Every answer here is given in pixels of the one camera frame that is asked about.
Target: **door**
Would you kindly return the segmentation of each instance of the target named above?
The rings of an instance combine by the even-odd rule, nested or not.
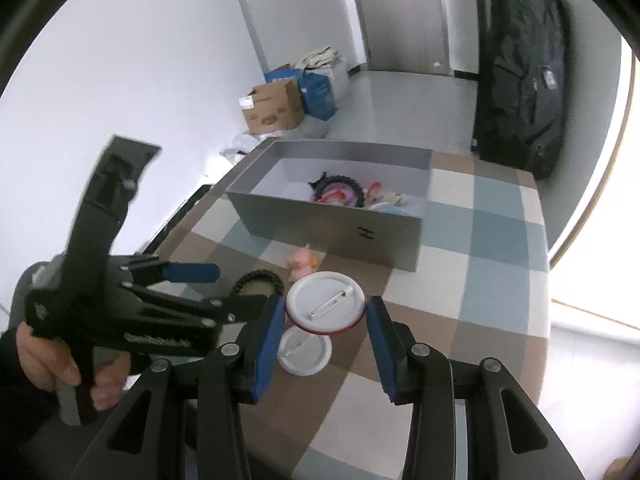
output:
[[[440,0],[357,0],[369,69],[449,75]]]

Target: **table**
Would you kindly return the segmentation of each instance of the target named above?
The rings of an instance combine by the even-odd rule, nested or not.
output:
[[[172,285],[183,297],[228,294],[242,274],[269,269],[287,281],[295,247],[250,235],[225,189],[262,144],[214,186],[157,251],[175,261],[214,262],[213,284]],[[318,253],[319,270],[343,272],[381,295],[393,320],[452,359],[500,359],[534,401],[546,361],[547,244],[530,173],[470,156],[433,152],[416,272]],[[281,367],[257,406],[242,406],[247,449],[295,479],[396,479],[404,463],[411,406],[382,391],[364,319],[332,336],[319,374]]]

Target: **human hand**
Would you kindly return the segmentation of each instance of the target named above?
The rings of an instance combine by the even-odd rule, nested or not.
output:
[[[35,337],[31,327],[22,322],[16,331],[15,341],[20,366],[36,387],[53,392],[56,389],[56,379],[71,386],[80,385],[80,370],[62,339]],[[96,372],[91,398],[97,411],[108,410],[118,403],[130,366],[130,354],[120,352],[114,362],[104,365]]]

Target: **blue gripper pad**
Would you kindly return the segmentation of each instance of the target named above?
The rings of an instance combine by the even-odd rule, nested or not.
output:
[[[389,341],[385,336],[384,320],[376,305],[377,301],[382,303],[382,299],[378,298],[370,298],[367,301],[367,331],[369,332],[369,339],[371,339],[373,355],[376,358],[382,389],[389,396],[389,400],[395,402],[398,398],[398,368]],[[382,307],[386,312],[384,303],[382,303]]]
[[[172,283],[213,283],[220,278],[220,267],[216,264],[169,262],[162,269],[162,277]]]
[[[254,385],[251,389],[254,402],[258,402],[269,389],[283,330],[284,298],[279,298],[278,304],[273,311],[273,316],[271,316],[267,330],[264,333],[262,345],[258,350],[258,357],[255,360]]]

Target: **plaid tablecloth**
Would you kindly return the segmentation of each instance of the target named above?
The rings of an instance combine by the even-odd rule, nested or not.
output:
[[[229,293],[242,274],[269,269],[287,281],[295,247],[250,235],[224,191],[260,146],[174,228],[158,253],[214,262],[214,284],[175,285],[183,296]],[[470,363],[500,359],[537,400],[549,335],[545,227],[533,177],[524,171],[433,152],[416,272],[318,253],[319,270],[343,272],[382,295],[393,320],[418,341]],[[267,394],[242,407],[248,450],[296,479],[396,479],[411,406],[382,391],[362,320],[332,336],[330,364],[300,378],[276,366]]]

